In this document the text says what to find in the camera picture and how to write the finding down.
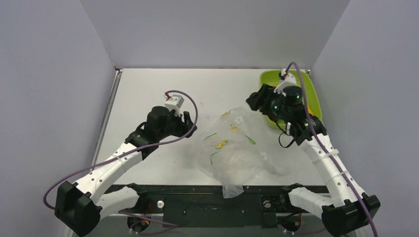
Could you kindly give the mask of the clear plastic bag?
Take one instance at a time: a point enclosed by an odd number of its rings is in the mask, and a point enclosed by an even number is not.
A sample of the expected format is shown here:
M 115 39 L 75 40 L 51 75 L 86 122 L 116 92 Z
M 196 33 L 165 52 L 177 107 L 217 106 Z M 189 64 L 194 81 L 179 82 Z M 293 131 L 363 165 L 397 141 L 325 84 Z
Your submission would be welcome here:
M 197 164 L 205 175 L 220 182 L 225 199 L 241 195 L 243 185 L 261 173 L 289 174 L 283 157 L 268 148 L 268 131 L 262 114 L 236 107 L 197 136 Z

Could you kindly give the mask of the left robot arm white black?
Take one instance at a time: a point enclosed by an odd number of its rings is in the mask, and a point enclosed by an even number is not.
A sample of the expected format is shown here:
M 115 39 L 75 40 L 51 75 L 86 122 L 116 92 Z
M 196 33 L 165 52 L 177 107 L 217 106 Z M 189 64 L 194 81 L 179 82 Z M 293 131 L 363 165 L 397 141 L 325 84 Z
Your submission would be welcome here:
M 110 206 L 101 199 L 108 188 L 159 146 L 167 144 L 167 137 L 174 136 L 175 142 L 189 138 L 197 129 L 196 123 L 187 111 L 180 116 L 175 109 L 153 107 L 146 121 L 108 159 L 89 167 L 89 173 L 73 183 L 63 180 L 57 189 L 54 215 L 78 236 L 88 235 L 110 214 Z

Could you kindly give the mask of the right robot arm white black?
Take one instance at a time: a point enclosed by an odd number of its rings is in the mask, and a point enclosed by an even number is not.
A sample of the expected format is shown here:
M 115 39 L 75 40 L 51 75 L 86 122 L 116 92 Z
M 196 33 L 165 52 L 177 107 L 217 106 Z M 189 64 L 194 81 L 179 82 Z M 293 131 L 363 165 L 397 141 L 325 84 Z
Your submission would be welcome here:
M 271 121 L 285 123 L 285 133 L 308 155 L 330 194 L 324 197 L 295 183 L 281 190 L 279 206 L 285 211 L 299 208 L 315 215 L 334 237 L 367 225 L 376 235 L 373 217 L 380 202 L 377 196 L 368 195 L 345 168 L 326 128 L 319 118 L 309 113 L 305 90 L 292 85 L 278 91 L 264 84 L 246 103 Z

